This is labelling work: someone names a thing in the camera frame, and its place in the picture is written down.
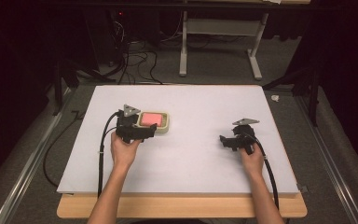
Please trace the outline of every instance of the pink object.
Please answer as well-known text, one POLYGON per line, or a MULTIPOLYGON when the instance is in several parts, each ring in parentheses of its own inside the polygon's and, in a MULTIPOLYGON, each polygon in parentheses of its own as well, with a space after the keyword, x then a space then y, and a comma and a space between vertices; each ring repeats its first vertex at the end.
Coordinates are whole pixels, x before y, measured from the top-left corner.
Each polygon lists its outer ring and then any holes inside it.
POLYGON ((150 126, 152 124, 157 124, 158 127, 161 127, 162 115, 161 114, 149 114, 143 113, 141 125, 142 126, 150 126))

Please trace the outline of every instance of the gray carpet floor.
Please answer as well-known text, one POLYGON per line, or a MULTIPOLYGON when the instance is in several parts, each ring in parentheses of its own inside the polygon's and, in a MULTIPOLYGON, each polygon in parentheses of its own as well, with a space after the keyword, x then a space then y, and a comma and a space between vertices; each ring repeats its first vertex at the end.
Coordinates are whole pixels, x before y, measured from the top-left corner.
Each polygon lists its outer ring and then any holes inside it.
MULTIPOLYGON (((205 44, 204 39, 197 38, 190 42, 194 48, 188 50, 187 77, 178 76, 180 47, 175 46, 175 42, 167 42, 166 45, 161 45, 158 48, 147 45, 144 47, 140 43, 132 46, 131 50, 153 50, 157 53, 158 59, 156 67, 153 69, 153 76, 163 83, 264 85, 284 74, 298 44, 298 40, 285 42, 275 38, 262 40, 256 56, 263 80, 255 81, 244 53, 245 49, 252 46, 252 39, 240 38, 230 41, 233 37, 218 36, 217 38, 219 38, 218 41, 211 41, 203 48, 198 47, 205 44)), ((129 75, 123 77, 123 84, 150 82, 144 77, 150 77, 149 71, 154 64, 154 54, 147 54, 146 62, 139 66, 139 70, 136 64, 137 60, 142 60, 142 58, 131 56, 130 59, 129 75)), ((102 71, 108 69, 108 66, 102 64, 102 71)), ((98 84, 101 83, 81 79, 81 85, 74 90, 74 95, 62 112, 61 121, 54 129, 47 146, 50 146, 54 138, 73 120, 73 110, 87 110, 94 87, 98 84)), ((306 189, 303 192, 303 197, 308 214, 302 218, 291 219, 290 223, 351 223, 331 176, 327 172, 307 118, 301 112, 296 98, 289 90, 290 86, 280 86, 278 89, 265 91, 265 94, 297 182, 306 189), (270 100, 271 94, 280 95, 280 101, 270 100)), ((0 208, 15 185, 26 161, 51 123, 53 106, 51 101, 13 148, 9 158, 1 167, 0 208)), ((320 91, 319 96, 317 121, 318 130, 358 205, 358 157, 332 112, 323 90, 320 91)), ((47 170, 56 183, 59 183, 61 179, 80 125, 81 120, 76 121, 55 142, 47 156, 47 170)), ((61 195, 55 190, 46 180, 42 164, 40 164, 10 223, 86 223, 85 219, 57 217, 56 210, 61 195)))

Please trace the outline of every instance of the hand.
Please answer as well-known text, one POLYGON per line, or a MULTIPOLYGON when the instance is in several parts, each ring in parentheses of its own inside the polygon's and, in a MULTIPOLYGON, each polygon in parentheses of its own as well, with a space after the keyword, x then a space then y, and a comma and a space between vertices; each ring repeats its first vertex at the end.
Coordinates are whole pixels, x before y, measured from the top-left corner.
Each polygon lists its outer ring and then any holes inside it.
POLYGON ((254 153, 248 155, 245 148, 240 148, 243 169, 247 175, 262 175, 264 157, 258 144, 252 145, 254 153))
POLYGON ((115 167, 130 168, 135 160, 136 150, 142 140, 134 140, 130 144, 125 143, 116 132, 111 134, 112 159, 115 167))

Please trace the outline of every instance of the forearm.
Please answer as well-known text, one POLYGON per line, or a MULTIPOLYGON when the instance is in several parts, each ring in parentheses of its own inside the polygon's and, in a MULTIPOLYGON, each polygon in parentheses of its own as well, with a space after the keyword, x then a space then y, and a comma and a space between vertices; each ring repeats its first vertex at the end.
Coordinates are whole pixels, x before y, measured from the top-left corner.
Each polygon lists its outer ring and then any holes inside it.
POLYGON ((249 175, 255 215, 259 224, 283 223, 281 214, 272 200, 262 175, 249 175))
POLYGON ((114 166, 88 223, 116 223, 118 201, 129 168, 114 166))

